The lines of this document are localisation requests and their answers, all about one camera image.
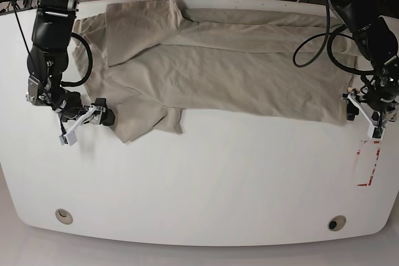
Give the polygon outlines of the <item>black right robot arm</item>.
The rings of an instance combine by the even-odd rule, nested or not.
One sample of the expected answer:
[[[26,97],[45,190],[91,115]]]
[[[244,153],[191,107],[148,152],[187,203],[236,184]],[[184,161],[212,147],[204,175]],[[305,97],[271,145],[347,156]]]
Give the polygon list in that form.
[[[72,31],[80,0],[37,0],[36,18],[32,32],[32,48],[27,57],[29,71],[27,101],[35,106],[48,106],[59,115],[62,123],[83,119],[84,123],[112,126],[115,114],[104,98],[83,105],[79,87],[88,81],[93,70],[93,56],[88,42]],[[67,48],[71,39],[84,47],[88,66],[77,82],[66,82],[62,74],[69,65]]]

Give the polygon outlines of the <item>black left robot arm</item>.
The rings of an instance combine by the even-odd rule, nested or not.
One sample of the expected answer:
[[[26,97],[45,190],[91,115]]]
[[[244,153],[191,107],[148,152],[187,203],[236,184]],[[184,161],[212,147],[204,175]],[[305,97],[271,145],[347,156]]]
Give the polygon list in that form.
[[[376,112],[385,112],[398,96],[398,41],[388,28],[372,0],[330,0],[334,13],[351,32],[360,53],[370,61],[373,70],[361,71],[372,76],[365,81],[365,103]]]

